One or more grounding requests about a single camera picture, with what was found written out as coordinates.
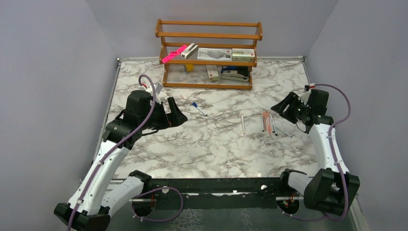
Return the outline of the light blue cap marker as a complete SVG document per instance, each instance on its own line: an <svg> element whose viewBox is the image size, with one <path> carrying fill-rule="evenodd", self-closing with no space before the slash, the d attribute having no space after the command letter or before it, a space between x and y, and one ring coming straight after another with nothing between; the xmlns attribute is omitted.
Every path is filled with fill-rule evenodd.
<svg viewBox="0 0 408 231"><path fill-rule="evenodd" d="M243 134L245 134L246 133L246 126L245 126L245 120L244 120L244 115L243 114L240 115L240 119L241 119L241 125L242 125L242 132L243 132Z"/></svg>

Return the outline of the red cap marker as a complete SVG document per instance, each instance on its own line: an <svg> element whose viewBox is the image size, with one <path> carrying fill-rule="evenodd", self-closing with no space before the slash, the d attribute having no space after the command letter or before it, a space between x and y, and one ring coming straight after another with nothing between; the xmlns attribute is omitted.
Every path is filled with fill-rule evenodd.
<svg viewBox="0 0 408 231"><path fill-rule="evenodd" d="M274 134L275 134L276 136L278 136L278 130L276 129L276 126L275 126L275 123L274 123L274 120L273 120L272 115L269 115L269 118L270 118L270 122L271 122L271 125L272 125L272 128L273 128L273 132L274 132Z"/></svg>

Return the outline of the dark blue cap marker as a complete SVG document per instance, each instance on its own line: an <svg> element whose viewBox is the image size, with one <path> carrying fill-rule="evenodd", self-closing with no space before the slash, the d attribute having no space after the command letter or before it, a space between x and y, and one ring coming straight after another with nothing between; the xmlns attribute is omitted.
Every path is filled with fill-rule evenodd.
<svg viewBox="0 0 408 231"><path fill-rule="evenodd" d="M195 102L193 102L192 103L192 106L194 106L198 111L200 111L204 116L208 116L208 114L201 108L201 107L199 107L198 105L197 105L197 103L195 103Z"/></svg>

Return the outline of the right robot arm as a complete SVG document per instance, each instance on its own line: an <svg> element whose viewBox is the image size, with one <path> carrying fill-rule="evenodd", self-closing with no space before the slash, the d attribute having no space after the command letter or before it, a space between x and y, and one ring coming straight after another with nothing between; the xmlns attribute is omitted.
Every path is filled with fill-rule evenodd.
<svg viewBox="0 0 408 231"><path fill-rule="evenodd" d="M302 122L314 145L318 170L315 176L286 169L281 173L278 191L285 196L298 192L305 207L321 212L333 220L343 218L352 204L360 180L346 167L336 141L333 118L326 115L329 93L311 89L302 96L290 92L281 102L271 107L287 121Z"/></svg>

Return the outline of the black cap marker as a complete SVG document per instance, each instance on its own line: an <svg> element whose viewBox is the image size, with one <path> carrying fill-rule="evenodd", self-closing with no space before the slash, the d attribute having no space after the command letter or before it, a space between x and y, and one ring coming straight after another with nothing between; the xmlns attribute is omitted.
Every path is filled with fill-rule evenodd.
<svg viewBox="0 0 408 231"><path fill-rule="evenodd" d="M260 123L261 123L261 130L262 130L262 132L264 132L265 131L265 124L264 124L263 116L260 118Z"/></svg>

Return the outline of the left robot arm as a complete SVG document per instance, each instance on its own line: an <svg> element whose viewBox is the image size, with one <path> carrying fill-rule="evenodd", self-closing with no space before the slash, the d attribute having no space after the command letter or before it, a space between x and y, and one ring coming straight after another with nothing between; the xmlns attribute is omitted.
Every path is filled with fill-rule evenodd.
<svg viewBox="0 0 408 231"><path fill-rule="evenodd" d="M107 188L122 161L146 129L154 134L187 122L174 98L167 99L170 113L165 112L157 94L134 90L126 107L106 125L98 154L74 195L66 203L58 203L54 214L68 230L104 231L112 216L128 200L151 195L152 177L135 170L114 190Z"/></svg>

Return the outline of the peach orange highlighter pen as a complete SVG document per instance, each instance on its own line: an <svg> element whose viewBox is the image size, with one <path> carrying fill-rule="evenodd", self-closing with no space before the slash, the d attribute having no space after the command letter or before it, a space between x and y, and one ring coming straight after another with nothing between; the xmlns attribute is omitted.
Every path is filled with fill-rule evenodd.
<svg viewBox="0 0 408 231"><path fill-rule="evenodd" d="M263 131L267 131L268 128L267 128L266 113L265 112L263 112L263 114L262 114L262 122L263 122Z"/></svg>

